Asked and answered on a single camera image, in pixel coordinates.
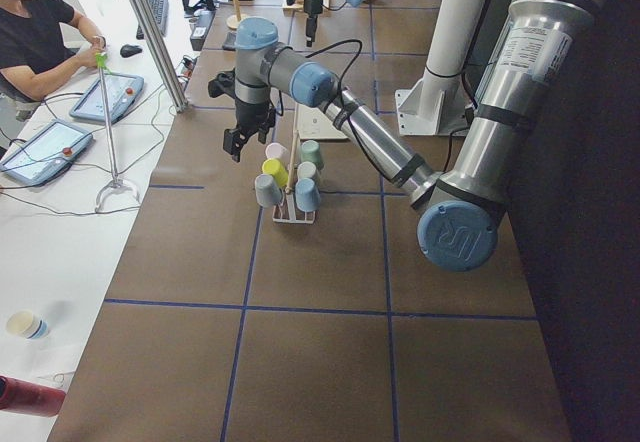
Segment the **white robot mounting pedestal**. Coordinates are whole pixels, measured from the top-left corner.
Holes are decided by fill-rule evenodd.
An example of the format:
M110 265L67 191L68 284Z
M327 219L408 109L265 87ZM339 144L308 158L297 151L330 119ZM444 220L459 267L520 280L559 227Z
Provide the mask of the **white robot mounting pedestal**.
M399 132L445 136L466 124L463 72L487 0L442 0L422 77L395 92Z

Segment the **beige rabbit tray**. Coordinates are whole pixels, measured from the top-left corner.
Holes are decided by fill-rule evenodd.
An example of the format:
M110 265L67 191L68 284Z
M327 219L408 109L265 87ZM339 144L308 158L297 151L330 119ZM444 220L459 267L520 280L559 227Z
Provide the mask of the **beige rabbit tray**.
M295 122L302 140L342 141L347 139L347 136L336 129L332 121L318 108L296 104Z

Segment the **far teach pendant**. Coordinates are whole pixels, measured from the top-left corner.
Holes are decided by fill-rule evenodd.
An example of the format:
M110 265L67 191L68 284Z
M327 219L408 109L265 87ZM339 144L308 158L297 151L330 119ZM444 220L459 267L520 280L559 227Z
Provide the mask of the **far teach pendant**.
M106 99L111 122L116 123L134 104L142 89L144 78L137 75L107 73L104 76ZM103 123L105 121L101 79L97 78L69 111L74 119Z

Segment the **blue cup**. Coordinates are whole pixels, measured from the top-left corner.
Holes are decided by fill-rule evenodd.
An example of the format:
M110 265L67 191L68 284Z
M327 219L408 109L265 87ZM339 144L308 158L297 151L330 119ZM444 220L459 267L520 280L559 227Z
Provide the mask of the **blue cup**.
M301 178L295 185L296 206L303 212L314 212L320 207L320 193L311 178Z

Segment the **pink cup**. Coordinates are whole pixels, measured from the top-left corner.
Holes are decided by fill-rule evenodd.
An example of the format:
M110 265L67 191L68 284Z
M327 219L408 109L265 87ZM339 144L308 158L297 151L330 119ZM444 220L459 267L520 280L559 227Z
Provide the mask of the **pink cup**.
M289 149L278 142L272 142L265 147L265 157L267 159L277 159L283 164L286 164L289 156Z

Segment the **wooden mug tree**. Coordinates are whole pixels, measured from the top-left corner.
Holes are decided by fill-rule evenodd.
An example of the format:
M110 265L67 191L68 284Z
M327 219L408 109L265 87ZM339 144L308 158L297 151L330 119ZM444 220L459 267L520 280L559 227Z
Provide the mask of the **wooden mug tree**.
M231 31L236 31L240 23L243 20L248 19L249 15L244 13L241 10L241 5L239 0L232 0L232 5L234 9L234 14L227 18L226 24Z

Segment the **teach pendant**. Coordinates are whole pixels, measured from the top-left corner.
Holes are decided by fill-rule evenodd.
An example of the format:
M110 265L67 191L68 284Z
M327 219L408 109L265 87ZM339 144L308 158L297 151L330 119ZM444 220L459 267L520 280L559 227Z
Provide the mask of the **teach pendant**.
M137 75L107 73L104 76L106 99L111 122L116 123L134 104L142 89L144 78ZM74 119L103 123L105 121L101 79L97 78L69 111Z
M1 172L26 186L41 186L71 167L93 142L90 131L54 119L1 162Z

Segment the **red bottle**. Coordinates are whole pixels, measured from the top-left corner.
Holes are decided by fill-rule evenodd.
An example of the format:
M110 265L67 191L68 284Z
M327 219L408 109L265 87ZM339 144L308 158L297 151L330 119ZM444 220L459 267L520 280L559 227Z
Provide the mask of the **red bottle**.
M60 412L65 397L66 393L57 388L1 377L1 409L8 412L53 417Z

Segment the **black computer mouse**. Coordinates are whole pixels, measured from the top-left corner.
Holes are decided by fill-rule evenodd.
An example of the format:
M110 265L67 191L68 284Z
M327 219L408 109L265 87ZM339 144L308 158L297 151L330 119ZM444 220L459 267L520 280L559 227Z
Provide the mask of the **black computer mouse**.
M120 48L120 56L123 58L129 58L132 57L134 55L140 54L143 51L143 48L139 45L135 45L135 44L124 44L121 48Z

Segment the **folded grey cloth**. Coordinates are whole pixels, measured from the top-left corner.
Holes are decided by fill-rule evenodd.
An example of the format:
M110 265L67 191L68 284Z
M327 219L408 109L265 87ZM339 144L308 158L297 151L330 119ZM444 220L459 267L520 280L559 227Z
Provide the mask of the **folded grey cloth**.
M225 51L235 51L236 50L236 32L229 31L226 35L224 42L222 43L221 48Z

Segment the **black box with label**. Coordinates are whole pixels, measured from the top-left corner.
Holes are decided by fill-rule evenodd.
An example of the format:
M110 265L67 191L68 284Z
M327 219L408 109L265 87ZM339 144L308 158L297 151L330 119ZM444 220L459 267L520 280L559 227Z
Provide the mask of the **black box with label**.
M193 51L201 51L213 23L215 13L201 10L189 18L190 44Z

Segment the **green handled reacher stick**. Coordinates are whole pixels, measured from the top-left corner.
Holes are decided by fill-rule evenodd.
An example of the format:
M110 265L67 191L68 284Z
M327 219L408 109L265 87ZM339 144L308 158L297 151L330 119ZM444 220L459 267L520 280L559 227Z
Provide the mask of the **green handled reacher stick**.
M107 59L107 55L105 52L99 52L95 55L95 61L98 68L99 82L100 82L100 88L101 88L103 113L105 117L105 135L106 135L107 148L108 148L111 180L103 188L101 188L100 191L97 193L97 196L95 199L96 213L103 212L104 203L110 195L118 195L118 194L123 194L125 192L130 192L136 202L139 202L141 200L138 186L132 181L126 178L122 178L117 168L115 145L114 145L113 132L112 132L112 120L111 120L110 106L109 106L108 93L107 93L106 59Z

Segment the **yellow cup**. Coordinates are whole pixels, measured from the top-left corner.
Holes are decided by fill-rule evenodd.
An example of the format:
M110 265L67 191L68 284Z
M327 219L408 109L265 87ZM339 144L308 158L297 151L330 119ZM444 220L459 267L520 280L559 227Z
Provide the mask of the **yellow cup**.
M280 188L284 188L287 186L289 173L280 159L266 159L262 163L261 169L263 174L271 175Z

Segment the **paper cup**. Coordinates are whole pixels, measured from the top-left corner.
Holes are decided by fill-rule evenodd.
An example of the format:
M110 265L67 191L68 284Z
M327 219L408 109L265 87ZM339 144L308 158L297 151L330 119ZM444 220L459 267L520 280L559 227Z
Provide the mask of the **paper cup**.
M6 322L8 333L24 339L36 340L49 333L47 322L29 310L21 310L12 314Z

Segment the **grey cup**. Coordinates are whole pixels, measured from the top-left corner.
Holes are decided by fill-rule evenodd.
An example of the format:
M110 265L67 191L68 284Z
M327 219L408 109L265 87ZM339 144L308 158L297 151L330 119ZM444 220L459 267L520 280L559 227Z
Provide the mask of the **grey cup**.
M263 208L275 207L282 203L283 193L271 174L260 174L254 180L256 201Z

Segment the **aluminium frame post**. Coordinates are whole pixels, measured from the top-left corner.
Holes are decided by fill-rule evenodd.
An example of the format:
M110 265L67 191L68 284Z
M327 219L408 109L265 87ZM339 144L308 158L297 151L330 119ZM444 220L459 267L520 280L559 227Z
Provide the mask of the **aluminium frame post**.
M164 43L160 29L155 22L151 8L147 0L129 0L132 9L143 29L143 34L147 46L151 52L151 56L159 71L164 87L169 92L173 106L177 113L182 113L188 106L184 89L180 84L180 80L174 65L169 56L169 52Z

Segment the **black keyboard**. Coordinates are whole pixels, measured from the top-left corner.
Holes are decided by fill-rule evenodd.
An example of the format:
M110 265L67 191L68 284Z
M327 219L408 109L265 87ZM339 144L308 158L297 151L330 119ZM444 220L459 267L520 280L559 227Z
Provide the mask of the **black keyboard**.
M147 0L151 14L162 36L166 35L169 0Z

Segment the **near teach pendant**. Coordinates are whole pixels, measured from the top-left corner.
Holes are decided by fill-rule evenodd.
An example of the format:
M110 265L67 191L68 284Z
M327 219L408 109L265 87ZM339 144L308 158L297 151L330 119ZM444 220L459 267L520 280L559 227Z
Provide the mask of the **near teach pendant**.
M71 167L93 142L90 131L54 119L1 162L1 172L26 186L41 186Z

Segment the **green cup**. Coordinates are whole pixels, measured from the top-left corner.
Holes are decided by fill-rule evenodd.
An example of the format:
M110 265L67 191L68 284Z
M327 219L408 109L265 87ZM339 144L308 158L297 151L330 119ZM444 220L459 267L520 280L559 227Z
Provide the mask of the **green cup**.
M305 140L300 146L300 159L302 162L311 162L318 170L324 169L324 158L321 146L316 140Z

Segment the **person in black shirt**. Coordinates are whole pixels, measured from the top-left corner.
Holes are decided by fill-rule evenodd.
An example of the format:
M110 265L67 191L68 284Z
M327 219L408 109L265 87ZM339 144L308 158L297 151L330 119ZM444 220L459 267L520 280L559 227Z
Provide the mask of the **person in black shirt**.
M61 26L89 43L72 52ZM94 68L106 38L87 16L64 0L1 0L1 91L23 103L40 102L81 68Z

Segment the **beige cup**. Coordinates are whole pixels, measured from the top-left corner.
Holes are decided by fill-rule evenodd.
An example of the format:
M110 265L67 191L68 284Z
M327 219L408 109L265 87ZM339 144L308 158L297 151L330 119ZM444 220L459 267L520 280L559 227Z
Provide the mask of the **beige cup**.
M303 161L297 167L297 179L308 178L314 181L316 185L320 184L321 172L317 166L311 161Z

